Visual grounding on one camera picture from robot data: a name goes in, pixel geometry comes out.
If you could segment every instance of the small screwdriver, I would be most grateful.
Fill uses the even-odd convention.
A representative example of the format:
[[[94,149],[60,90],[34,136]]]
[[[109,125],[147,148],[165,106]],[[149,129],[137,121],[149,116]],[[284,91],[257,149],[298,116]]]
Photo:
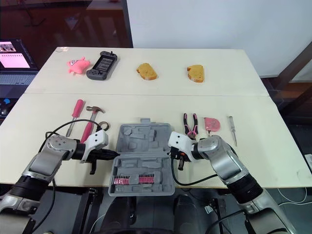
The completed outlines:
[[[82,112],[83,106],[84,106],[84,101],[81,99],[77,100],[76,106],[75,106],[74,111],[72,113],[73,120],[76,120],[80,116],[80,113]],[[74,124],[75,124],[75,122],[70,124],[70,126],[67,130],[67,133],[66,133],[66,137],[69,137],[70,134],[72,133]]]
[[[229,116],[229,121],[230,121],[230,126],[231,126],[231,132],[233,133],[233,136],[234,136],[235,146],[237,147],[237,141],[236,141],[236,135],[235,135],[235,126],[234,126],[234,121],[233,121],[232,116]]]

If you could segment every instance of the laptop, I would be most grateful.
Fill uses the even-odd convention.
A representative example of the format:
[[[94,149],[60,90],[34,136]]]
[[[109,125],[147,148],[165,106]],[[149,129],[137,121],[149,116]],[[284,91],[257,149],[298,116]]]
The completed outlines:
[[[37,73],[21,39],[0,39],[0,98],[19,98]]]

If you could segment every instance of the pliers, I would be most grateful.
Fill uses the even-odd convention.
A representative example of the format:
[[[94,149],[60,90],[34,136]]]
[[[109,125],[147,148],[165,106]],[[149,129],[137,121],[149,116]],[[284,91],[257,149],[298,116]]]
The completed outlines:
[[[184,123],[184,127],[185,127],[185,134],[192,140],[196,140],[196,136],[198,134],[198,122],[197,122],[197,115],[193,114],[193,119],[194,119],[194,127],[193,130],[191,130],[191,128],[189,127],[189,125],[187,124],[187,114],[184,113],[183,116],[183,123]]]

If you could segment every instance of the bread slice toy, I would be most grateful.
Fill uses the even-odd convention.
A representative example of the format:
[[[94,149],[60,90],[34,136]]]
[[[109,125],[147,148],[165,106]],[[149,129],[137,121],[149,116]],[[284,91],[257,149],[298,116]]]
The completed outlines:
[[[145,80],[153,80],[157,78],[157,73],[148,63],[141,64],[136,71],[140,73],[141,77]]]
[[[199,83],[204,81],[204,68],[202,65],[189,66],[187,70],[189,72],[187,76],[190,80]]]

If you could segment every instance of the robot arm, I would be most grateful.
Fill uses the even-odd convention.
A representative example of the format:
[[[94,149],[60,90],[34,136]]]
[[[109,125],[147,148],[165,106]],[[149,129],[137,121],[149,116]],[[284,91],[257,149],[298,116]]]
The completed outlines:
[[[30,161],[12,190],[0,199],[0,233],[31,233],[34,214],[49,183],[59,170],[63,160],[78,159],[90,162],[90,174],[95,173],[96,160],[110,160],[118,154],[102,149],[108,145],[104,130],[90,135],[82,144],[65,136],[52,136],[46,140],[41,152]]]
[[[199,142],[172,132],[168,142],[172,158],[184,161],[209,160],[212,168],[236,198],[247,217],[246,227],[252,234],[295,234],[289,222],[270,194],[250,175],[232,148],[219,136],[210,136]]]

